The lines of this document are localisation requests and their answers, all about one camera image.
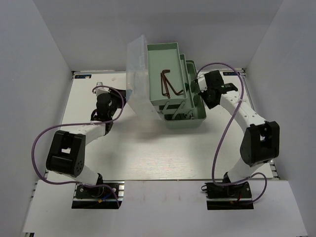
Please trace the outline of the brown hex key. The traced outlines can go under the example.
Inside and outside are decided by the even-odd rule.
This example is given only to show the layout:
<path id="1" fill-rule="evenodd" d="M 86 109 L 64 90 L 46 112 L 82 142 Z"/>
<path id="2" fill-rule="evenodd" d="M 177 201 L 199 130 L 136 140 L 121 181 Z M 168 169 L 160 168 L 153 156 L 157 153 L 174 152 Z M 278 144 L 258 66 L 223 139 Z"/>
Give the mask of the brown hex key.
<path id="1" fill-rule="evenodd" d="M 169 85 L 169 87 L 171 88 L 171 90 L 173 91 L 173 93 L 177 96 L 179 95 L 182 95 L 184 93 L 183 90 L 180 90 L 180 91 L 176 91 L 175 88 L 173 87 L 173 85 L 171 84 L 171 82 L 168 80 L 168 78 L 166 77 L 166 75 L 164 75 L 164 79 L 165 79 L 165 82 Z"/>
<path id="2" fill-rule="evenodd" d="M 165 87 L 164 87 L 164 84 L 163 84 L 163 79 L 162 79 L 162 74 L 166 74 L 166 73 L 169 73 L 170 70 L 169 69 L 166 69 L 166 70 L 162 70 L 162 72 L 160 73 L 160 79 L 161 79 L 161 94 L 162 96 L 165 96 Z"/>
<path id="3" fill-rule="evenodd" d="M 165 74 L 163 73 L 162 74 L 162 79 L 163 79 L 163 84 L 164 84 L 164 87 L 165 87 L 165 96 L 170 99 L 170 93 L 169 93 L 169 90 L 168 90 L 168 85 L 167 85 L 167 80 L 166 80 L 166 76 Z"/>

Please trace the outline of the green toolbox with clear lid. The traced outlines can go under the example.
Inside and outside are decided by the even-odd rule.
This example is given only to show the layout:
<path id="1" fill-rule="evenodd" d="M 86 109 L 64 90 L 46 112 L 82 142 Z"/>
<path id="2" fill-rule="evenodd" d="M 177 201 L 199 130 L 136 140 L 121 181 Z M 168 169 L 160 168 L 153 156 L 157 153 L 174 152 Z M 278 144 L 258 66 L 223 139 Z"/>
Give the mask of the green toolbox with clear lid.
<path id="1" fill-rule="evenodd" d="M 170 99 L 161 94 L 160 73 L 178 92 L 168 85 Z M 131 41 L 126 52 L 126 99 L 136 115 L 144 120 L 162 120 L 169 129 L 197 128 L 206 119 L 199 94 L 194 92 L 196 66 L 180 53 L 176 42 L 149 44 L 145 36 Z"/>

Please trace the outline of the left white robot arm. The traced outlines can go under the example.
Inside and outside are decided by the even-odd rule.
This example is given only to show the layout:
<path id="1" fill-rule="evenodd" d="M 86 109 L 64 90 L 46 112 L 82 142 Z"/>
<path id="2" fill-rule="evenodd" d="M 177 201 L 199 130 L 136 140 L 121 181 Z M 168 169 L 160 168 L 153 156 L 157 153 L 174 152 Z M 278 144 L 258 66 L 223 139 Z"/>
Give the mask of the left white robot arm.
<path id="1" fill-rule="evenodd" d="M 80 126 L 75 132 L 55 132 L 46 160 L 46 169 L 86 184 L 93 197 L 104 192 L 101 175 L 85 165 L 85 147 L 107 135 L 114 124 L 113 117 L 126 104 L 126 91 L 99 87 L 95 90 L 96 109 L 91 113 L 91 123 Z"/>

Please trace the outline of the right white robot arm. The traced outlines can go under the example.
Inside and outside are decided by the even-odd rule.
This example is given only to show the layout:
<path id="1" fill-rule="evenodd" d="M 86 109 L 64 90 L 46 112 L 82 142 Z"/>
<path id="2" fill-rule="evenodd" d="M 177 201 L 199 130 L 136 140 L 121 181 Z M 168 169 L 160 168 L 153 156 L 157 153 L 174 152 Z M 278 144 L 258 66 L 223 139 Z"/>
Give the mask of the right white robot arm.
<path id="1" fill-rule="evenodd" d="M 219 70 L 204 74 L 197 81 L 199 95 L 209 109 L 221 106 L 231 115 L 243 131 L 239 149 L 240 158 L 224 175 L 223 192 L 234 197 L 241 191 L 240 183 L 246 182 L 263 164 L 278 157 L 280 126 L 258 115 L 242 98 L 244 88 L 224 83 Z"/>

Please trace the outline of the right blue table label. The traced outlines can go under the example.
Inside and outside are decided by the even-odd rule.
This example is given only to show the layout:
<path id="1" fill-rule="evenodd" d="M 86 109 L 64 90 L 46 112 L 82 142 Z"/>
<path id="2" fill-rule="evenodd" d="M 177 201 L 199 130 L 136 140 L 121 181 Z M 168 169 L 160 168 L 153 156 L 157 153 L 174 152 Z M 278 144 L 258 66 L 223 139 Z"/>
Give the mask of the right blue table label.
<path id="1" fill-rule="evenodd" d="M 239 76 L 240 73 L 239 72 L 223 72 L 224 76 Z"/>

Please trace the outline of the blue table label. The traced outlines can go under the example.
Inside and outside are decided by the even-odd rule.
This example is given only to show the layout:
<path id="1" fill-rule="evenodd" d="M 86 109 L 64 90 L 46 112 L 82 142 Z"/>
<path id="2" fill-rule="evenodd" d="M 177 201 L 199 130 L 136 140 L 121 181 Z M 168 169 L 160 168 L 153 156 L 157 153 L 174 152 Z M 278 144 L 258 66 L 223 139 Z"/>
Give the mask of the blue table label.
<path id="1" fill-rule="evenodd" d="M 92 75 L 75 75 L 75 79 L 90 79 Z"/>
<path id="2" fill-rule="evenodd" d="M 223 72 L 224 76 L 239 76 L 240 73 L 239 72 Z"/>

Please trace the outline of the left blue table label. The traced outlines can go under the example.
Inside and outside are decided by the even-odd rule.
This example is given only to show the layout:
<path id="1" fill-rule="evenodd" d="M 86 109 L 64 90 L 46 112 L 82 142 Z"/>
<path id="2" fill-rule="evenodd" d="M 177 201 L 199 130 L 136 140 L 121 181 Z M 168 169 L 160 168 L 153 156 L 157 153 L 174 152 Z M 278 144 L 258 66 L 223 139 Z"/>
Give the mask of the left blue table label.
<path id="1" fill-rule="evenodd" d="M 75 79 L 90 79 L 92 75 L 75 75 Z"/>

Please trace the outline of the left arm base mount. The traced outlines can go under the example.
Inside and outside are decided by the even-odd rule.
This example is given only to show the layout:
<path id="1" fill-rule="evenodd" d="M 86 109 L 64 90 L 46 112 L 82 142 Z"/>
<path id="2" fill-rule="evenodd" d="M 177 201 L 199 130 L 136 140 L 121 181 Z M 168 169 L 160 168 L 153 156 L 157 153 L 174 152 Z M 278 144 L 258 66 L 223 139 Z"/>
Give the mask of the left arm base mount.
<path id="1" fill-rule="evenodd" d="M 124 196 L 124 181 L 105 181 L 103 184 L 107 187 L 88 188 L 83 185 L 77 185 L 72 201 L 72 209 L 119 209 Z"/>

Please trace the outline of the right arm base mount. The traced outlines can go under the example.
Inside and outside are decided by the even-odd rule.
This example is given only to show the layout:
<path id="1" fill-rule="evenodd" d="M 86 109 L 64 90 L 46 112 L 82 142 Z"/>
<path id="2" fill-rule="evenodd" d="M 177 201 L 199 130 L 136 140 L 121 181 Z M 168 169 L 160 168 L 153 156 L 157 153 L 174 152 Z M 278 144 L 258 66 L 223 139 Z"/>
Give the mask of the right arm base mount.
<path id="1" fill-rule="evenodd" d="M 248 182 L 229 186 L 218 186 L 206 182 L 201 187 L 206 194 L 207 210 L 251 210 L 252 193 Z"/>

